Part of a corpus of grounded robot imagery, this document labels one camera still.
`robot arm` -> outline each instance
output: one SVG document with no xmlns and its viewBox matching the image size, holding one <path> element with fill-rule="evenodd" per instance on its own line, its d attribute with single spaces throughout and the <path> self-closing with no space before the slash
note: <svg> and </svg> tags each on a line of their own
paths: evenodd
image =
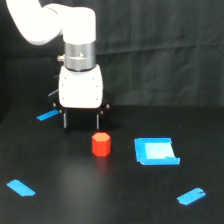
<svg viewBox="0 0 224 224">
<path fill-rule="evenodd" d="M 33 45 L 44 45 L 61 34 L 62 21 L 51 8 L 38 0 L 6 0 L 9 12 L 21 35 Z"/>
<path fill-rule="evenodd" d="M 83 45 L 95 42 L 93 10 L 49 4 L 39 0 L 6 0 L 9 12 L 21 35 L 33 45 L 44 45 L 63 34 L 65 43 Z"/>
</svg>

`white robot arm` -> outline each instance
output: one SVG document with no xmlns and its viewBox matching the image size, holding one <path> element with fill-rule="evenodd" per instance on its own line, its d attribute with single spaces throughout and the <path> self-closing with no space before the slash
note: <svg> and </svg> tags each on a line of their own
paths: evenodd
<svg viewBox="0 0 224 224">
<path fill-rule="evenodd" d="M 65 54 L 58 57 L 64 62 L 58 83 L 60 105 L 64 108 L 100 108 L 104 91 L 95 59 L 95 12 L 60 4 L 42 8 L 38 0 L 6 2 L 19 32 L 29 43 L 43 45 L 63 35 Z"/>
<path fill-rule="evenodd" d="M 29 43 L 46 44 L 61 32 L 57 13 L 42 8 L 38 0 L 6 0 L 6 3 L 19 32 Z"/>
</svg>

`red block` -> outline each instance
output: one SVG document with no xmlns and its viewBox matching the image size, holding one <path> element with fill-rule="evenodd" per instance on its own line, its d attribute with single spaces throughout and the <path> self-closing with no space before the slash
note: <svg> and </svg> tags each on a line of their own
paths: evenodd
<svg viewBox="0 0 224 224">
<path fill-rule="evenodd" d="M 110 136 L 106 133 L 96 133 L 92 136 L 92 152 L 96 156 L 107 156 L 110 154 Z"/>
</svg>

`blue tape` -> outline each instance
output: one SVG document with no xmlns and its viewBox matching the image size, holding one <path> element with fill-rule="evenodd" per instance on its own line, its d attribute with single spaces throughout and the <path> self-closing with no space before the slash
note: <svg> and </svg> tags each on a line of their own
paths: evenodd
<svg viewBox="0 0 224 224">
<path fill-rule="evenodd" d="M 57 110 L 52 110 L 52 111 L 50 111 L 50 112 L 48 112 L 46 114 L 43 114 L 43 115 L 37 117 L 37 119 L 39 119 L 40 121 L 43 121 L 43 120 L 46 120 L 46 119 L 48 119 L 50 117 L 53 117 L 54 115 L 56 115 L 58 113 L 59 112 Z"/>
<path fill-rule="evenodd" d="M 30 188 L 21 183 L 18 180 L 13 180 L 7 184 L 13 191 L 18 193 L 20 196 L 33 196 L 35 194 Z"/>
<path fill-rule="evenodd" d="M 171 138 L 138 138 L 145 143 L 172 143 Z"/>
<path fill-rule="evenodd" d="M 180 158 L 170 158 L 166 157 L 165 159 L 146 159 L 141 160 L 142 165 L 179 165 Z"/>
<path fill-rule="evenodd" d="M 179 165 L 180 158 L 176 158 L 173 154 L 173 151 L 169 152 L 172 149 L 171 139 L 170 138 L 138 138 L 134 140 L 135 143 L 135 151 L 136 151 L 136 160 L 140 162 L 142 165 Z M 155 144 L 152 148 L 152 152 L 146 150 L 146 144 Z"/>
<path fill-rule="evenodd" d="M 204 191 L 200 188 L 195 188 L 192 191 L 189 191 L 188 193 L 178 197 L 178 201 L 180 204 L 183 205 L 189 205 L 190 203 L 204 197 L 206 194 Z"/>
</svg>

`black background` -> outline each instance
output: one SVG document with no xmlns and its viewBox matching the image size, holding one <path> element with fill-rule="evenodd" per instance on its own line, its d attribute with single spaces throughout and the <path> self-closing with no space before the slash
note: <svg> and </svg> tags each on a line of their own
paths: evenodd
<svg viewBox="0 0 224 224">
<path fill-rule="evenodd" d="M 223 106 L 224 2 L 220 0 L 41 0 L 97 15 L 97 62 L 118 105 Z M 46 101 L 55 89 L 62 36 L 33 46 L 0 2 L 1 112 Z"/>
<path fill-rule="evenodd" d="M 27 43 L 1 0 L 0 223 L 223 223 L 224 2 L 41 4 L 52 2 L 96 12 L 97 60 L 117 104 L 106 116 L 112 151 L 103 160 L 91 153 L 93 111 L 69 110 L 67 134 L 60 116 L 36 119 L 52 109 L 62 37 Z M 138 137 L 170 137 L 181 164 L 140 165 Z M 36 195 L 15 194 L 6 187 L 13 179 Z M 196 187 L 207 196 L 180 205 L 176 198 Z"/>
</svg>

